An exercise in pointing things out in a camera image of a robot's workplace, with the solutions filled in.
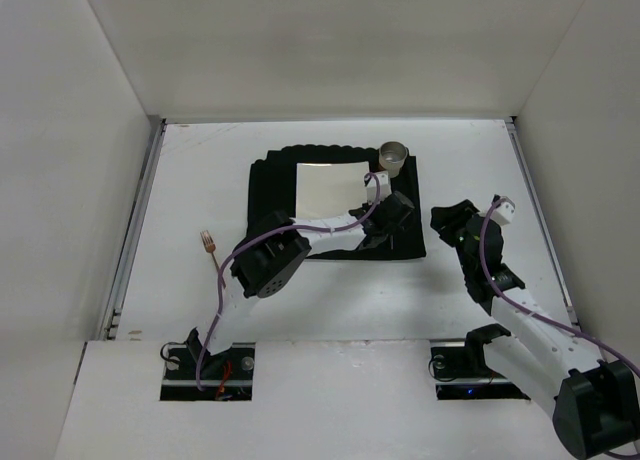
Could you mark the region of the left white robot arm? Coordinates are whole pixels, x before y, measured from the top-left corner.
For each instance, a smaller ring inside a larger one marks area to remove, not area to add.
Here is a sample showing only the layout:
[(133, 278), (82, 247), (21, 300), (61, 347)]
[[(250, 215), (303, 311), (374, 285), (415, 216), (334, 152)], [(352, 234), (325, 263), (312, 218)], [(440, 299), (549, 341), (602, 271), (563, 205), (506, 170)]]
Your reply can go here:
[(206, 363), (228, 350), (257, 302), (282, 290), (307, 257), (373, 250), (416, 220), (414, 203), (399, 191), (330, 218), (267, 215), (220, 265), (211, 326), (203, 340), (196, 329), (187, 339), (193, 359)]

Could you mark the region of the metal cup brown base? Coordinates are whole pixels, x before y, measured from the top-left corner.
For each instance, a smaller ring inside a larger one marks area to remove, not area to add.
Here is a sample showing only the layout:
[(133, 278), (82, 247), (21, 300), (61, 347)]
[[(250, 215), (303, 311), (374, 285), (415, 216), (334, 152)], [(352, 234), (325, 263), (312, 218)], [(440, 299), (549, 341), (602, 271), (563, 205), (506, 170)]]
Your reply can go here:
[(397, 141), (385, 142), (378, 149), (379, 168), (386, 171), (390, 178), (400, 174), (407, 157), (407, 147)]

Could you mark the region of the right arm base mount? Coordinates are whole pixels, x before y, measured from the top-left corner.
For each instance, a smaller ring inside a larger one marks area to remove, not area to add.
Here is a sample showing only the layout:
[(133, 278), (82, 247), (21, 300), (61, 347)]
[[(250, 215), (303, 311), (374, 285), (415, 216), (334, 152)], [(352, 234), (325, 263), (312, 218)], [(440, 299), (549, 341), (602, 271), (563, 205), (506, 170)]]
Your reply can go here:
[(517, 386), (491, 370), (483, 348), (492, 340), (511, 336), (505, 328), (491, 324), (472, 330), (464, 341), (431, 344), (428, 370), (440, 401), (528, 400)]

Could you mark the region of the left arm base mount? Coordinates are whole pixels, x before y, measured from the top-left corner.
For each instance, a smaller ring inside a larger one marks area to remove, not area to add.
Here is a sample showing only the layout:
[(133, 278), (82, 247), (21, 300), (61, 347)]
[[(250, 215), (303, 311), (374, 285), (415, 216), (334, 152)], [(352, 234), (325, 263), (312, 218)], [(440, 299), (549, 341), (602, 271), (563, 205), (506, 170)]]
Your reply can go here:
[(161, 401), (244, 402), (251, 401), (255, 371), (256, 345), (234, 343), (229, 349), (211, 355), (205, 353), (200, 371), (201, 389), (196, 382), (196, 367), (202, 343), (194, 328), (183, 342), (167, 342), (160, 349), (164, 371)]

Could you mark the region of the white square plate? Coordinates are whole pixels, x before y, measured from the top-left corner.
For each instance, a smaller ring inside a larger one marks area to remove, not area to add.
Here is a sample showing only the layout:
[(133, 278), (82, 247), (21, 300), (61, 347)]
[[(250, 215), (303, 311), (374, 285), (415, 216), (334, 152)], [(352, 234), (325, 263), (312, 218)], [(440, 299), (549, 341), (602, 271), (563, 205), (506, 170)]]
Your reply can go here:
[(323, 219), (359, 208), (367, 200), (364, 176), (368, 172), (367, 162), (298, 163), (294, 217)]

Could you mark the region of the copper fork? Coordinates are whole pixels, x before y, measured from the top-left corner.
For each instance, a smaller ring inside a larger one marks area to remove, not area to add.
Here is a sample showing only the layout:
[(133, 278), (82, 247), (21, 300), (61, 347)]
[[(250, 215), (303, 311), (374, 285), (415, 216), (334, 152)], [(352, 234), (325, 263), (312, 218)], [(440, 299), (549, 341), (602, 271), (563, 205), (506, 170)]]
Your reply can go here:
[(221, 274), (221, 267), (220, 267), (220, 263), (218, 262), (218, 259), (216, 257), (216, 244), (215, 241), (212, 237), (212, 235), (210, 234), (210, 232), (208, 230), (203, 230), (200, 232), (200, 238), (203, 244), (203, 247), (205, 249), (205, 251), (207, 252), (207, 254), (211, 257), (214, 267), (216, 269), (216, 273), (218, 274), (218, 276), (221, 279), (222, 282), (222, 286), (226, 287), (226, 282), (224, 280), (224, 277)]

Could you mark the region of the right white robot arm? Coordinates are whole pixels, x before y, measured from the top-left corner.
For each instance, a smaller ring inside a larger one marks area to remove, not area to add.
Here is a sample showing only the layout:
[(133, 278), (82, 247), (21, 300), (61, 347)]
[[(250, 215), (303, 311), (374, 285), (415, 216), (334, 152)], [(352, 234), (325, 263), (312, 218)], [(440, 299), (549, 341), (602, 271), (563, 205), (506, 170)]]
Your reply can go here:
[(433, 347), (430, 372), (440, 383), (503, 378), (549, 416), (574, 458), (615, 458), (639, 439), (639, 370), (619, 353), (604, 360), (600, 341), (549, 318), (504, 263), (502, 229), (514, 213), (505, 197), (486, 212), (469, 200), (432, 208), (431, 228), (454, 248), (468, 294), (493, 322), (461, 346)]

